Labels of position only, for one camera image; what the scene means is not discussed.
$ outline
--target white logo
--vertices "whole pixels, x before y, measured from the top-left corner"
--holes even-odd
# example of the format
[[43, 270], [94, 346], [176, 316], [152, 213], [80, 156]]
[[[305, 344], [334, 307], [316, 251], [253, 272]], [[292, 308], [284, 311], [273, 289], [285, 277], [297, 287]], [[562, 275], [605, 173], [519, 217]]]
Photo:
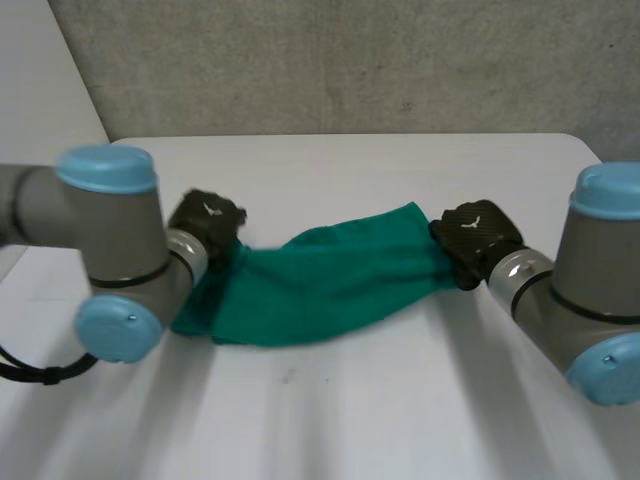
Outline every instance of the white logo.
[[202, 205], [204, 206], [204, 209], [207, 211], [207, 213], [209, 214], [210, 217], [213, 217], [214, 215], [222, 215], [222, 210], [220, 210], [220, 209], [214, 210], [213, 208], [211, 208], [209, 205], [207, 205], [204, 202], [202, 202]]
[[476, 221], [470, 223], [469, 225], [460, 225], [462, 228], [478, 228], [478, 224], [480, 223], [480, 217], [476, 218]]

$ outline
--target black band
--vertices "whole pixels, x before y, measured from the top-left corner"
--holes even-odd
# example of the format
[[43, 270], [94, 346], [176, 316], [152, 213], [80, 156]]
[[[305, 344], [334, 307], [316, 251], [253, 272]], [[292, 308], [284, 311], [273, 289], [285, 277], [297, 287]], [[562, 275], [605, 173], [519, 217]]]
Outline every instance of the black band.
[[60, 383], [61, 367], [48, 367], [42, 371], [42, 384], [43, 385], [57, 385]]
[[511, 318], [515, 318], [516, 316], [516, 308], [518, 307], [518, 302], [524, 295], [524, 292], [529, 290], [529, 287], [533, 286], [533, 284], [538, 283], [540, 280], [545, 278], [549, 278], [551, 276], [551, 270], [547, 270], [545, 272], [540, 272], [537, 275], [534, 275], [529, 280], [524, 282], [522, 286], [518, 289], [516, 294], [513, 296], [513, 300], [511, 300]]
[[613, 323], [614, 325], [637, 325], [640, 323], [640, 315], [613, 315], [611, 313], [594, 312], [588, 308], [576, 305], [560, 295], [553, 287], [551, 287], [551, 296], [564, 308], [571, 310], [581, 317], [598, 320], [600, 322]]
[[137, 285], [142, 285], [143, 283], [150, 282], [151, 280], [155, 280], [169, 268], [169, 262], [166, 261], [162, 264], [160, 268], [154, 270], [153, 272], [147, 273], [146, 275], [140, 275], [139, 277], [134, 278], [122, 278], [119, 280], [100, 280], [97, 278], [89, 277], [89, 283], [97, 288], [127, 288], [127, 287], [135, 287]]
[[195, 282], [195, 278], [193, 278], [193, 269], [191, 268], [191, 265], [189, 265], [189, 262], [187, 262], [185, 260], [185, 258], [180, 255], [178, 252], [174, 252], [173, 250], [169, 250], [169, 253], [171, 254], [171, 256], [173, 258], [175, 258], [176, 260], [178, 260], [182, 265], [184, 265], [184, 268], [187, 269], [187, 271], [189, 272], [189, 274], [191, 275], [191, 282]]

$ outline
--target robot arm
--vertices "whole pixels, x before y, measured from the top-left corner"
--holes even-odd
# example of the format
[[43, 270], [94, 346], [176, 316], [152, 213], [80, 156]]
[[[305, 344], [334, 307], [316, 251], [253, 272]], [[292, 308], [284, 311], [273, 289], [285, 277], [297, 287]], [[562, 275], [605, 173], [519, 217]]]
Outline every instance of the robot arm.
[[482, 200], [446, 211], [433, 237], [459, 286], [489, 290], [567, 381], [600, 405], [640, 400], [640, 164], [583, 171], [557, 259], [528, 248]]
[[191, 191], [165, 229], [151, 157], [116, 145], [68, 152], [55, 168], [0, 166], [0, 245], [77, 248], [92, 297], [76, 334], [108, 362], [142, 359], [204, 272], [224, 267], [246, 213]]

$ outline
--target green towel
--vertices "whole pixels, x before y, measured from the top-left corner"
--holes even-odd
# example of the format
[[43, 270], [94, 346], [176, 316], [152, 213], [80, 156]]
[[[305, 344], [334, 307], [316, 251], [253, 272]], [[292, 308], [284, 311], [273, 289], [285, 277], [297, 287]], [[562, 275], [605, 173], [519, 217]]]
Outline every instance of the green towel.
[[451, 263], [410, 203], [308, 230], [279, 249], [238, 244], [229, 269], [205, 274], [171, 328], [218, 344], [318, 342], [454, 287]]

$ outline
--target wrinkled fabric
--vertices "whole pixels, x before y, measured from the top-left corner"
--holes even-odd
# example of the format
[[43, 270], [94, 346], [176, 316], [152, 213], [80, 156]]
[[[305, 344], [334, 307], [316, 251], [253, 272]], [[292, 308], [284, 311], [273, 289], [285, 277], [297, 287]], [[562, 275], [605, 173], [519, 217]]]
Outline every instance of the wrinkled fabric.
[[263, 347], [327, 340], [455, 288], [449, 259], [415, 203], [301, 233], [279, 249], [238, 244], [229, 269], [207, 272], [172, 330]]

